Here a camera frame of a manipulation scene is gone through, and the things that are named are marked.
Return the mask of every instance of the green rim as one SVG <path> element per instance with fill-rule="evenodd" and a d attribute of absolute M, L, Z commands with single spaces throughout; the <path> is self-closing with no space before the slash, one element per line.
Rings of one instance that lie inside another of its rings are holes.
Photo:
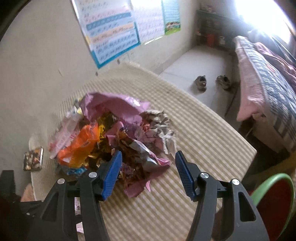
<path fill-rule="evenodd" d="M 251 199 L 253 200 L 255 206 L 257 206 L 259 204 L 259 202 L 261 201 L 261 199 L 264 197 L 264 195 L 267 193 L 267 191 L 278 181 L 280 180 L 286 180 L 287 183 L 290 186 L 290 190 L 291 190 L 291 201 L 290 201 L 290 212 L 288 215 L 288 218 L 286 220 L 285 226 L 283 228 L 283 230 L 281 232 L 283 232 L 285 230 L 285 228 L 287 227 L 290 218 L 291 218 L 291 211 L 292 211 L 292 206 L 293 206 L 293 200 L 294 200 L 294 186 L 293 186 L 293 181 L 291 179 L 291 177 L 289 175 L 287 175 L 286 173 L 278 173 L 275 174 L 273 176 L 271 176 L 270 178 L 268 178 L 265 182 L 263 182 L 251 195 Z"/>

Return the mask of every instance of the bright window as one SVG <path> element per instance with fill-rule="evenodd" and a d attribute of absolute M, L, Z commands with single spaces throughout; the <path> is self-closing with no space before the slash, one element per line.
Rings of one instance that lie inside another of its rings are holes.
<path fill-rule="evenodd" d="M 277 35 L 287 44 L 290 31 L 289 22 L 281 8 L 273 0 L 235 0 L 238 15 L 243 20 L 267 34 Z"/>

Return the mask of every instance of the sneaker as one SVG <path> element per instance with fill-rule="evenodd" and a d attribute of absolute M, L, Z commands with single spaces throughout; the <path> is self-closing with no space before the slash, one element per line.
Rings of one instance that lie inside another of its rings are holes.
<path fill-rule="evenodd" d="M 216 81 L 219 85 L 222 86 L 224 90 L 228 90 L 231 87 L 231 81 L 225 75 L 219 75 Z"/>
<path fill-rule="evenodd" d="M 197 88 L 199 90 L 206 90 L 207 89 L 207 87 L 206 87 L 207 80 L 205 78 L 205 75 L 204 76 L 198 76 L 196 78 L 196 80 L 194 81 L 194 83 L 197 85 Z"/>

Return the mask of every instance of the pile of wrappers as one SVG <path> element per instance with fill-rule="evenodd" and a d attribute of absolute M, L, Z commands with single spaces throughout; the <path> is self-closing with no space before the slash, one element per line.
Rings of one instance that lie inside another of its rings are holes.
<path fill-rule="evenodd" d="M 135 197 L 145 187 L 150 190 L 150 180 L 170 167 L 162 154 L 176 153 L 170 119 L 163 111 L 149 110 L 148 102 L 92 92 L 74 102 L 49 143 L 57 170 L 75 177 L 87 169 L 96 171 L 115 150 L 123 156 L 118 180 L 126 195 Z"/>

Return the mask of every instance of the silver screw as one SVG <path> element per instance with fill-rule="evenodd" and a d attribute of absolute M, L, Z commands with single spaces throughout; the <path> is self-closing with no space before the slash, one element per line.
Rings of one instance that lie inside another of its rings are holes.
<path fill-rule="evenodd" d="M 239 180 L 237 180 L 237 179 L 233 179 L 233 180 L 232 180 L 232 183 L 233 183 L 234 185 L 239 185 Z"/>
<path fill-rule="evenodd" d="M 202 172 L 202 173 L 200 174 L 200 176 L 201 176 L 202 178 L 208 178 L 208 177 L 209 177 L 209 174 L 207 174 L 206 172 Z"/>
<path fill-rule="evenodd" d="M 90 178 L 94 178 L 94 177 L 96 177 L 97 176 L 97 173 L 96 172 L 91 172 L 90 174 L 89 174 L 89 177 Z"/>
<path fill-rule="evenodd" d="M 63 178 L 60 178 L 60 179 L 57 181 L 58 184 L 63 184 L 64 182 L 65 182 L 65 179 L 63 179 Z"/>

